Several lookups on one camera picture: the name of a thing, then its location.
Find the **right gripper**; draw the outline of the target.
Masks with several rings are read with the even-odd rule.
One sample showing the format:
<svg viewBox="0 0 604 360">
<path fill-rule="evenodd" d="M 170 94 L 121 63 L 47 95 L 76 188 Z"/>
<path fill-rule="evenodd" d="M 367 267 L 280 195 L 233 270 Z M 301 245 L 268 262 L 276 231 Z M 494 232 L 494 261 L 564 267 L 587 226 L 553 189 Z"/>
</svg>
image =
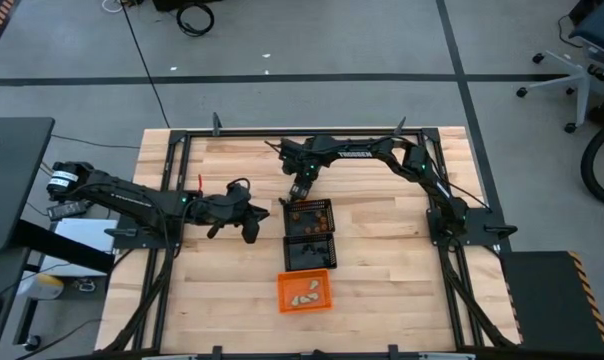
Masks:
<svg viewBox="0 0 604 360">
<path fill-rule="evenodd" d="M 286 175 L 296 175 L 295 183 L 311 184 L 318 178 L 319 167 L 317 160 L 311 157 L 310 153 L 303 144 L 294 141 L 280 142 L 280 160 L 283 162 L 282 171 Z M 289 202 L 299 200 L 297 184 L 293 184 L 289 191 Z M 309 188 L 304 186 L 300 190 L 300 199 L 305 200 L 308 196 Z"/>
</svg>

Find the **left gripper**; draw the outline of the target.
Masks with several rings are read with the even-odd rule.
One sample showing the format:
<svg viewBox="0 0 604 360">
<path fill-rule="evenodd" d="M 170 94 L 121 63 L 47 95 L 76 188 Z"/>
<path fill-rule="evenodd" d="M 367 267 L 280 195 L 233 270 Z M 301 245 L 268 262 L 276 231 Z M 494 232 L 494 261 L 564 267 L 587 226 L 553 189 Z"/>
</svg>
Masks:
<svg viewBox="0 0 604 360">
<path fill-rule="evenodd" d="M 220 226 L 242 223 L 243 240 L 247 244 L 254 244 L 260 230 L 259 222 L 269 217 L 270 213 L 264 208 L 249 204 L 250 199 L 247 187 L 233 183 L 227 187 L 225 195 L 209 195 L 195 202 L 194 223 Z"/>
</svg>

